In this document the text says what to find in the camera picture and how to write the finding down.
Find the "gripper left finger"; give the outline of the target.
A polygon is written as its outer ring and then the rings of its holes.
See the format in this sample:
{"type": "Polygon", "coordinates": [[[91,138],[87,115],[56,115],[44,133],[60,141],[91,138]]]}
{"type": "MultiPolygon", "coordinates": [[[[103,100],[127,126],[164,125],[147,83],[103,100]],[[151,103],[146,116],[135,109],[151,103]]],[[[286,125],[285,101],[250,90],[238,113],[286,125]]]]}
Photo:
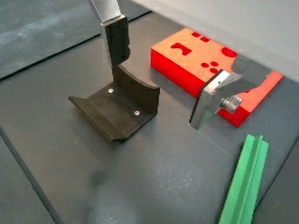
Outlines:
{"type": "Polygon", "coordinates": [[[112,67],[130,58],[128,20],[122,14],[118,0],[88,0],[96,14],[100,34],[106,39],[107,52],[112,67]]]}

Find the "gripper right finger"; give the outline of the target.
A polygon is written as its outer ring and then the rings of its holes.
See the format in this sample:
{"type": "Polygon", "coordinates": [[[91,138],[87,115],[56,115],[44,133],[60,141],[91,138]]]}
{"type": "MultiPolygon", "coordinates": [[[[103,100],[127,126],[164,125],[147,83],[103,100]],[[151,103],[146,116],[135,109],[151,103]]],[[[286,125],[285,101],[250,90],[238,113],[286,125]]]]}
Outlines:
{"type": "Polygon", "coordinates": [[[236,57],[231,69],[231,73],[220,69],[200,89],[190,118],[196,130],[220,109],[230,113],[236,111],[242,103],[238,94],[256,88],[271,73],[267,66],[243,55],[236,57]]]}

